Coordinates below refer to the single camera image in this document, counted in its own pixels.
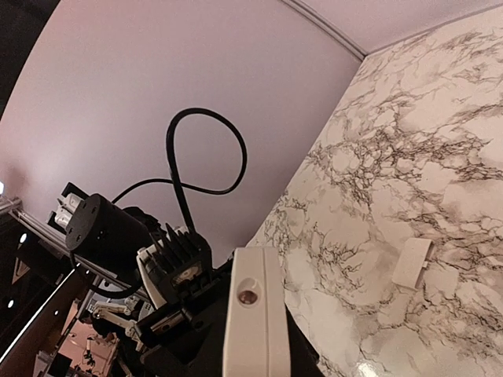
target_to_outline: white connector block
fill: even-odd
[[[400,254],[391,281],[403,287],[417,289],[422,269],[428,266],[427,258],[433,249],[431,240],[409,238]]]

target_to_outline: black electronic device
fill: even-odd
[[[242,151],[242,167],[229,188],[210,190],[181,182],[174,156],[174,131],[188,115],[217,119],[236,136]],[[125,291],[114,293],[87,281],[91,289],[111,298],[123,298],[133,294],[142,284],[145,286],[156,310],[138,321],[134,331],[149,348],[142,356],[146,370],[161,377],[220,377],[233,259],[213,269],[210,245],[196,232],[183,188],[211,195],[232,192],[244,176],[248,159],[246,147],[243,137],[229,120],[211,110],[190,108],[172,119],[166,135],[166,150],[171,179],[140,181],[112,202],[99,194],[87,196],[68,184],[72,197],[63,195],[65,199],[60,200],[58,212],[51,221],[57,225],[56,229],[66,233],[74,268],[77,254],[131,284]],[[122,210],[116,206],[128,192],[150,183],[174,186],[186,230],[174,231],[168,224],[162,229],[154,217],[139,208]],[[316,367],[319,355],[288,309],[285,311],[291,376],[322,376]]]

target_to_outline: white marble surface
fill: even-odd
[[[503,375],[503,9],[362,65],[251,245],[326,375]],[[418,291],[391,282],[434,240]]]

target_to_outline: machinery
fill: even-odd
[[[190,114],[220,120],[237,136],[243,168],[227,190],[211,192],[180,182],[174,158],[174,128]],[[222,195],[235,189],[244,175],[246,149],[239,132],[227,119],[206,109],[188,109],[176,115],[167,131],[167,156],[172,180],[163,181],[177,194],[186,227],[161,227],[137,207],[119,208],[99,194],[88,196],[68,184],[50,225],[65,235],[72,264],[75,255],[99,265],[130,287],[108,292],[125,298],[143,287],[155,309],[135,321],[117,313],[127,309],[113,304],[94,308],[94,315],[126,328],[138,344],[145,369],[158,376],[286,377],[321,376],[318,354],[297,327],[284,302],[277,251],[267,247],[238,248],[217,269],[211,248],[195,230],[183,187]]]

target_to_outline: white bracket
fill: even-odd
[[[391,281],[403,287],[417,289],[421,271],[428,267],[426,259],[430,257],[432,249],[431,240],[409,238],[405,242]]]
[[[275,248],[234,251],[223,376],[290,376],[285,295]]]

